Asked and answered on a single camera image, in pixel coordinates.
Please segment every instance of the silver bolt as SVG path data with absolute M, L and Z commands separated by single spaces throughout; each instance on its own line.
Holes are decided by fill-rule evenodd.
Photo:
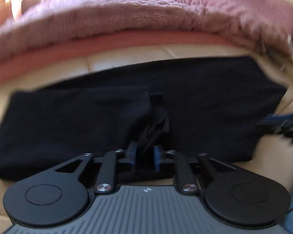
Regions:
M 111 185 L 110 184 L 107 184 L 107 183 L 103 183 L 103 184 L 98 184 L 96 186 L 96 189 L 100 192 L 108 192 L 112 189 Z
M 182 186 L 182 190 L 185 192 L 194 192 L 197 190 L 197 186 L 194 184 L 186 184 Z

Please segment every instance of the pink blanket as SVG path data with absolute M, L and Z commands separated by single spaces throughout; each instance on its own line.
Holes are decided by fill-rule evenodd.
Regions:
M 286 54 L 288 34 L 293 34 L 238 0 L 49 0 L 0 27 L 0 61 L 48 44 L 125 29 L 206 31 Z

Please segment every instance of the black garment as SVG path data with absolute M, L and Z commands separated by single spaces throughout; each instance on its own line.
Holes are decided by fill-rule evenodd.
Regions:
M 0 178 L 20 180 L 83 153 L 126 149 L 165 118 L 153 99 L 146 87 L 14 94 L 0 128 Z
M 227 162 L 251 159 L 259 139 L 255 125 L 267 114 L 274 112 L 286 92 L 284 87 L 271 82 L 250 57 L 155 61 L 94 73 L 45 89 L 49 92 L 86 89 L 77 91 L 83 94 L 90 91 L 88 88 L 110 86 L 148 86 L 151 93 L 163 94 L 170 122 L 169 136 L 162 141 L 165 149 L 179 150 L 190 157 L 206 152 L 211 157 Z M 0 129 L 1 178 L 16 179 L 19 173 L 28 174 L 31 169 L 35 172 L 46 169 L 80 152 L 94 152 L 99 156 L 104 150 L 124 148 L 134 138 L 130 133 L 133 124 L 150 112 L 150 108 L 146 108 L 147 97 L 134 98 L 139 100 L 135 105 L 120 105 L 109 95 L 103 95 L 108 108 L 115 105 L 121 108 L 117 113 L 111 112 L 112 119 L 100 120 L 102 110 L 91 108 L 94 106 L 91 98 L 83 98 L 83 101 L 74 105 L 76 94 L 64 94 L 61 97 L 58 91 L 54 92 L 51 100 L 44 98 L 48 108 L 42 112 L 44 109 L 38 103 L 41 104 L 45 89 L 36 91 L 37 99 L 32 98 L 29 103 L 19 102 L 18 112 L 14 110 L 17 106 L 13 105 L 15 101 L 13 98 L 11 100 Z M 21 117 L 28 113 L 31 118 L 22 120 Z M 38 117 L 39 113 L 44 113 L 43 119 L 49 122 L 36 122 L 37 118 L 42 119 Z M 93 113 L 100 121 L 100 128 L 97 120 L 94 122 L 89 118 Z M 60 114 L 63 114 L 61 122 L 58 118 Z M 70 121 L 67 114 L 74 117 L 74 122 Z M 122 126 L 119 119 L 122 122 L 128 119 L 128 126 Z M 24 124 L 30 126 L 22 129 L 20 126 Z M 41 136 L 38 144 L 37 141 L 31 141 L 42 131 L 52 131 L 54 124 L 72 129 L 68 143 L 63 144 L 58 139 L 54 140 L 58 144 L 50 143 L 50 135 Z M 98 129 L 111 141 L 102 140 L 99 133 L 94 133 Z

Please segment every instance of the beige leather couch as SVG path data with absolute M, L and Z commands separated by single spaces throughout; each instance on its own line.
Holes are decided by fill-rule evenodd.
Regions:
M 50 64 L 42 69 L 11 80 L 0 85 L 0 121 L 9 95 L 15 90 L 34 90 L 63 79 L 82 76 L 117 66 L 153 60 L 246 54 L 253 56 L 257 60 L 261 69 L 271 80 L 288 88 L 276 113 L 293 112 L 293 66 L 291 64 L 285 64 L 284 66 L 276 65 L 268 58 L 256 55 L 240 47 L 172 44 L 125 48 L 80 57 L 57 64 Z M 259 141 L 253 160 L 237 164 L 280 182 L 289 191 L 293 187 L 293 145 L 290 144 L 288 139 L 280 136 L 265 136 Z M 171 183 L 171 180 L 158 181 L 158 183 L 168 184 Z M 11 225 L 2 205 L 4 191 L 9 185 L 9 182 L 0 180 L 0 233 Z

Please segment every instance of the ridged surface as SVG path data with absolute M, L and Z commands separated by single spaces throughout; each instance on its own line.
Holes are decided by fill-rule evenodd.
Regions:
M 65 225 L 30 229 L 14 225 L 6 234 L 285 234 L 281 226 L 242 230 L 212 217 L 194 196 L 184 196 L 173 186 L 121 186 L 112 195 L 99 196 L 81 217 Z

